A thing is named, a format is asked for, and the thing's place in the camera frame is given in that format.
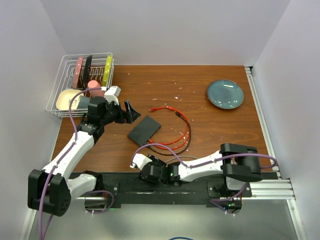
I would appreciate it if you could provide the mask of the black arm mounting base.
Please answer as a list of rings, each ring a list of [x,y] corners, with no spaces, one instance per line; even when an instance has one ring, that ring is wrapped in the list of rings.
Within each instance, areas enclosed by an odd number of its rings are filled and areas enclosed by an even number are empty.
[[[214,207],[211,199],[221,199],[237,194],[229,190],[222,175],[198,178],[182,185],[148,183],[138,172],[103,172],[104,189],[114,195],[113,208],[124,204],[138,205],[205,205]]]

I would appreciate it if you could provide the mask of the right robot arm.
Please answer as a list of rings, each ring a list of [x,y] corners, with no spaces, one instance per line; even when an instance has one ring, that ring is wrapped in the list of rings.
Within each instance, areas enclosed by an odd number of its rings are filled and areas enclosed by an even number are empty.
[[[215,153],[190,161],[165,163],[160,159],[135,153],[131,168],[140,170],[140,178],[149,183],[181,186],[202,177],[222,175],[231,178],[223,183],[223,192],[230,197],[240,190],[240,182],[263,179],[258,151],[255,147],[223,143]]]

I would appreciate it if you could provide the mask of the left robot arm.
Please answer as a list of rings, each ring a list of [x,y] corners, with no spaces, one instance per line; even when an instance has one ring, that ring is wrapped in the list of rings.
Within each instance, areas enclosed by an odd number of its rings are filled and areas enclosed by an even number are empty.
[[[34,169],[28,176],[27,206],[30,209],[61,217],[76,198],[90,193],[99,196],[104,190],[103,176],[93,171],[84,171],[71,179],[70,175],[105,132],[110,123],[132,124],[140,117],[130,102],[125,100],[125,109],[115,101],[94,97],[88,103],[88,112],[63,150],[43,169]]]

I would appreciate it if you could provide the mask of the black network switch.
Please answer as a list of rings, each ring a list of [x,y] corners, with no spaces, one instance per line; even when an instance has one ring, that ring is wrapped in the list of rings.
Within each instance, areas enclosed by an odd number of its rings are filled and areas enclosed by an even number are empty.
[[[161,124],[150,116],[145,116],[127,135],[139,147],[146,145],[161,128]]]

